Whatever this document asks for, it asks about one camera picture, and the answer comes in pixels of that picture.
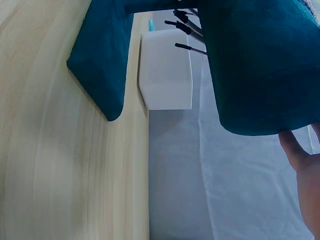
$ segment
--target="white fabric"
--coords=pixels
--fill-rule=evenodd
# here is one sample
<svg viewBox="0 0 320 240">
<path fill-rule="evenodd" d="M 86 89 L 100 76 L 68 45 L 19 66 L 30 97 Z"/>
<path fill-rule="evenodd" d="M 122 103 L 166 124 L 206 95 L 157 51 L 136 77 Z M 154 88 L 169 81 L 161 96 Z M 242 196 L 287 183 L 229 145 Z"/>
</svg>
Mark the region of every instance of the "white fabric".
<svg viewBox="0 0 320 240">
<path fill-rule="evenodd" d="M 171 12 L 161 14 L 156 21 L 163 14 L 170 20 Z M 191 53 L 191 64 L 192 110 L 150 112 L 151 240 L 314 239 L 278 136 L 226 131 L 207 58 Z M 320 153 L 310 127 L 294 133 L 306 151 Z"/>
</svg>

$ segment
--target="light wood panel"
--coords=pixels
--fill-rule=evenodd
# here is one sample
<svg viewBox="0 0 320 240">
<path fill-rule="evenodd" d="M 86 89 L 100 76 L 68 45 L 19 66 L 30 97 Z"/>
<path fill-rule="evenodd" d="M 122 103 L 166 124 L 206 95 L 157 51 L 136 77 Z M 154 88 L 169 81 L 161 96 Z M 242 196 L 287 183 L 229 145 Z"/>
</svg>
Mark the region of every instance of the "light wood panel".
<svg viewBox="0 0 320 240">
<path fill-rule="evenodd" d="M 132 29 L 124 109 L 108 123 L 68 71 L 89 0 L 0 0 L 0 240 L 146 240 L 148 112 Z"/>
</svg>

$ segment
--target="teal cloth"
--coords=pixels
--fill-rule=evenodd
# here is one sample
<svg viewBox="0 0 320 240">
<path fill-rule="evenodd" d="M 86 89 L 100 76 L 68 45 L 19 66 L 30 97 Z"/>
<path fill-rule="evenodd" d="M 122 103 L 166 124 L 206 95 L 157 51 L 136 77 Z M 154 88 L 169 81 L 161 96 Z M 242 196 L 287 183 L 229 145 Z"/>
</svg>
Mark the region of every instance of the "teal cloth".
<svg viewBox="0 0 320 240">
<path fill-rule="evenodd" d="M 84 90 L 107 120 L 116 120 L 124 106 L 133 14 L 175 7 L 193 7 L 193 0 L 92 0 L 67 61 Z"/>
<path fill-rule="evenodd" d="M 302 0 L 199 0 L 221 125 L 272 135 L 320 120 L 320 29 Z"/>
</svg>

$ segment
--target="hand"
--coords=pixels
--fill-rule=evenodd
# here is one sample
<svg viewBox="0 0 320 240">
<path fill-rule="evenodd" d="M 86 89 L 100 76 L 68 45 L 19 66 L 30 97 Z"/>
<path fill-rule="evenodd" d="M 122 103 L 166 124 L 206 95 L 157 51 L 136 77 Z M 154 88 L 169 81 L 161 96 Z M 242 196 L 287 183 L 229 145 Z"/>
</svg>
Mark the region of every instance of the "hand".
<svg viewBox="0 0 320 240">
<path fill-rule="evenodd" d="M 320 142 L 320 122 L 312 124 Z M 291 131 L 279 134 L 280 144 L 296 171 L 299 205 L 303 220 L 320 240 L 320 154 L 308 154 Z"/>
</svg>

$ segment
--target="white plastic container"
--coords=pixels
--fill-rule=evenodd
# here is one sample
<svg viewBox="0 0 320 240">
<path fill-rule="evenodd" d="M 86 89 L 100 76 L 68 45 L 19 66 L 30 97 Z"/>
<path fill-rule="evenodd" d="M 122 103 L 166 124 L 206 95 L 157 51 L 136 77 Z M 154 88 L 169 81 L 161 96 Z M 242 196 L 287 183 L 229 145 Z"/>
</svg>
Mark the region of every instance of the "white plastic container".
<svg viewBox="0 0 320 240">
<path fill-rule="evenodd" d="M 179 29 L 150 31 L 142 38 L 139 87 L 149 110 L 192 108 L 190 52 L 175 43 L 189 45 Z"/>
</svg>

